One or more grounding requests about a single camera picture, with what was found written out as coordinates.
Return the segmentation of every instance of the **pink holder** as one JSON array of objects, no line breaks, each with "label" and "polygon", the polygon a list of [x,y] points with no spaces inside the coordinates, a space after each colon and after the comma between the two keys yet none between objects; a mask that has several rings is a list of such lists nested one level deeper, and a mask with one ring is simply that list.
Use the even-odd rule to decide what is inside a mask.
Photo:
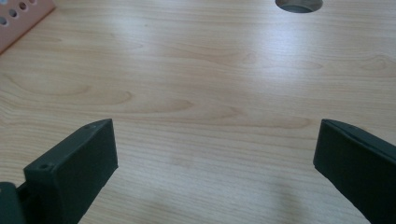
[{"label": "pink holder", "polygon": [[52,0],[0,0],[0,54],[53,9]]}]

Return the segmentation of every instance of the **wood grain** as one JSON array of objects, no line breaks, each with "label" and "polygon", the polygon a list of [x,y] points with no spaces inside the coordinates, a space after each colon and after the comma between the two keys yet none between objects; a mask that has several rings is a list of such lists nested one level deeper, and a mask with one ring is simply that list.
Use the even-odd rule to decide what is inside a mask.
[{"label": "wood grain", "polygon": [[396,5],[58,0],[0,56],[0,179],[114,119],[80,223],[369,223],[312,164],[321,119],[396,144]]}]

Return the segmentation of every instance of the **circular hole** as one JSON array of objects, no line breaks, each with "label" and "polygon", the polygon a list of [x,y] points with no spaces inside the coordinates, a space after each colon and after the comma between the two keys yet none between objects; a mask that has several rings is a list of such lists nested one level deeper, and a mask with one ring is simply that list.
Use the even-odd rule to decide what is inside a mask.
[{"label": "circular hole", "polygon": [[20,9],[22,9],[23,11],[27,9],[27,6],[25,3],[20,2]]},{"label": "circular hole", "polygon": [[4,17],[0,17],[0,24],[2,24],[2,25],[7,25],[7,19],[6,18],[4,18]]},{"label": "circular hole", "polygon": [[16,11],[15,9],[10,9],[10,10],[8,11],[8,14],[9,14],[11,17],[13,17],[13,18],[16,18],[16,17],[18,16],[18,13],[17,13],[17,11]]},{"label": "circular hole", "polygon": [[40,167],[38,167],[39,169],[41,169],[41,170],[45,170],[45,169],[47,169],[47,168],[49,168],[50,166],[48,165],[48,164],[42,164],[42,165],[40,165]]},{"label": "circular hole", "polygon": [[323,6],[322,0],[275,0],[278,7],[288,12],[309,13]]}]

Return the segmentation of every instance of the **wooden table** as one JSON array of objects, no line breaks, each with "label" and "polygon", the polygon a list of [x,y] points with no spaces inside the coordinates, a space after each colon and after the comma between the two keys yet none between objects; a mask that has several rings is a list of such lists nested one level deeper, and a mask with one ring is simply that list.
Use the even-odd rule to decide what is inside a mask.
[{"label": "wooden table", "polygon": [[369,223],[312,164],[321,119],[396,144],[394,0],[57,0],[0,56],[0,179],[112,118],[80,223]]}]

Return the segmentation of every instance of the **black plastic part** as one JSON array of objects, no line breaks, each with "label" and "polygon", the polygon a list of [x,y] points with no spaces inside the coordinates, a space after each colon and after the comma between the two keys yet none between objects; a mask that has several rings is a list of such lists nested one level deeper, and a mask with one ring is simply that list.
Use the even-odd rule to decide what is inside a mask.
[{"label": "black plastic part", "polygon": [[0,224],[26,224],[14,184],[0,183]]},{"label": "black plastic part", "polygon": [[45,224],[78,223],[118,168],[111,119],[88,124],[24,168]]},{"label": "black plastic part", "polygon": [[396,223],[395,146],[352,125],[324,119],[314,164],[371,223]]}]

